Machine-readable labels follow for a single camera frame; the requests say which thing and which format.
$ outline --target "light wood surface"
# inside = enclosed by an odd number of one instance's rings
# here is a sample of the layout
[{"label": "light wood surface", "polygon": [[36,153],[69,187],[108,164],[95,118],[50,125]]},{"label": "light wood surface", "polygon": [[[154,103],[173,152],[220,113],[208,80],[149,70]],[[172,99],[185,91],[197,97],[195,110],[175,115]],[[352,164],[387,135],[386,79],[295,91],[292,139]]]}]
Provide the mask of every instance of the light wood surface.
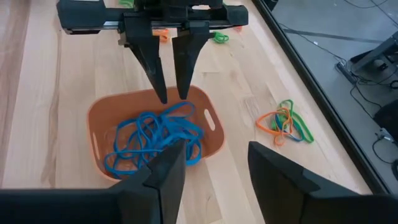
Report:
[{"label": "light wood surface", "polygon": [[[251,1],[249,25],[224,30],[227,44],[202,49],[192,84],[210,96],[226,144],[187,169],[177,223],[264,223],[248,172],[256,140],[361,194],[368,186]],[[109,0],[114,6],[115,0]],[[0,180],[2,188],[104,188],[89,154],[86,112],[95,99],[151,88],[115,31],[66,35],[55,1],[0,0]],[[168,86],[175,85],[171,43],[160,49]],[[255,119],[291,98],[313,144],[273,145]]]}]

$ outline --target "gray floor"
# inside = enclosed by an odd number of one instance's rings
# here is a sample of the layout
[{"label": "gray floor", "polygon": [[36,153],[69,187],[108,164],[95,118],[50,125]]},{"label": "gray floor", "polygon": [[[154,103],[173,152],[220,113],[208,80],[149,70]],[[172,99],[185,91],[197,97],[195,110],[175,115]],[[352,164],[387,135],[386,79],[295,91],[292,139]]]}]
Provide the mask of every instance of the gray floor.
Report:
[{"label": "gray floor", "polygon": [[[351,0],[351,2],[359,6],[372,6],[369,0]],[[398,1],[390,0],[381,7],[398,22]],[[398,30],[397,26],[378,8],[358,9],[343,0],[279,0],[273,15],[278,22],[291,29],[358,39],[383,41]],[[288,34],[288,36],[390,190],[397,194],[398,181],[392,175],[391,166],[381,162],[372,151],[372,143],[376,140],[374,133],[379,130],[379,126],[349,95],[353,85],[334,69],[337,61],[332,55],[303,37],[297,34]],[[345,59],[378,46],[377,43],[363,40],[341,40],[309,35],[306,37]],[[359,74],[373,80],[382,80],[394,69],[389,68],[380,73],[370,65]],[[393,79],[398,79],[398,75],[394,75]],[[398,90],[391,90],[386,86],[359,87],[367,99],[380,105],[398,99]],[[365,102],[358,91],[355,90],[353,93],[370,114],[378,110],[377,106]],[[398,158],[398,147],[390,142],[381,141],[375,148],[385,160]]]}]

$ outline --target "pile of rubber bands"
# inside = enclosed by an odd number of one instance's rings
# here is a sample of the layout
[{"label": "pile of rubber bands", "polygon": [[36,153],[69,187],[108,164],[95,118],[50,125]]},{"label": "pile of rubber bands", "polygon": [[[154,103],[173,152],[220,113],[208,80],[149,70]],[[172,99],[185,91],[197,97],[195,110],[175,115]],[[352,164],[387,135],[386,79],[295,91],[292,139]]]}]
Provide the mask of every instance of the pile of rubber bands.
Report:
[{"label": "pile of rubber bands", "polygon": [[[178,113],[181,107],[189,107],[189,113]],[[152,158],[161,153],[167,146],[180,139],[186,140],[187,165],[193,166],[201,159],[201,142],[204,130],[190,122],[195,106],[190,102],[178,103],[156,115],[153,112],[143,112],[138,117],[121,122],[116,128],[113,150],[104,158],[105,169],[117,179],[121,176],[133,175]],[[135,131],[128,137],[127,142],[120,143],[119,132],[133,125]],[[120,162],[131,163],[132,169],[120,169]]]},{"label": "pile of rubber bands", "polygon": [[[304,120],[293,110],[293,105],[292,100],[284,100],[279,104],[276,111],[264,114],[256,121],[256,126],[259,129],[275,136],[274,143],[277,146],[282,146],[285,143],[285,136],[297,142],[305,141],[311,143],[314,141]],[[270,128],[261,124],[262,120],[272,115],[274,115],[274,119],[271,122]]]}]

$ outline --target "wooden table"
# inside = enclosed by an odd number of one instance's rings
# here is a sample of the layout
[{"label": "wooden table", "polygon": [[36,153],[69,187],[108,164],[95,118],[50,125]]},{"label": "wooden table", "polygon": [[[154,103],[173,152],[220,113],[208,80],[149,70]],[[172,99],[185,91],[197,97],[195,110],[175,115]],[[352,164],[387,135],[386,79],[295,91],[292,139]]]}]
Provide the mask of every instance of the wooden table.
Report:
[{"label": "wooden table", "polygon": [[[249,25],[225,30],[227,44],[202,49],[192,84],[206,91],[224,125],[226,144],[187,170],[178,223],[264,223],[248,172],[256,140],[361,194],[368,186],[349,159],[252,2]],[[108,6],[116,4],[109,0]],[[55,1],[0,1],[0,184],[3,188],[103,188],[86,138],[95,99],[151,88],[115,31],[66,35]],[[160,49],[166,83],[175,85],[171,43]],[[291,98],[312,130],[312,144],[282,147],[255,119]]]}]

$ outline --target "orange basket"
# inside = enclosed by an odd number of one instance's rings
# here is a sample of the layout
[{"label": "orange basket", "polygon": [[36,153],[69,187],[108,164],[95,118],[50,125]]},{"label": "orange basket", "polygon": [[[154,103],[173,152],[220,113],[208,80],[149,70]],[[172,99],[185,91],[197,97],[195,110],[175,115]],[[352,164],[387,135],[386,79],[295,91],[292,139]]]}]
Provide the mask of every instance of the orange basket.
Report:
[{"label": "orange basket", "polygon": [[[90,151],[101,175],[109,180],[119,181],[105,169],[104,158],[107,154],[114,152],[116,126],[120,122],[138,117],[144,111],[159,114],[183,101],[189,101],[195,105],[194,114],[187,119],[205,132],[201,140],[201,158],[209,157],[221,149],[224,144],[224,130],[208,95],[203,90],[191,86],[187,100],[181,100],[177,88],[172,87],[167,89],[167,97],[168,103],[164,105],[159,101],[154,90],[142,90],[106,96],[93,103],[87,114],[88,139]],[[185,114],[185,109],[181,107],[176,112]],[[127,142],[133,131],[134,127],[120,131],[118,142]],[[131,170],[132,166],[131,161],[121,161],[118,164],[118,168],[122,170]]]}]

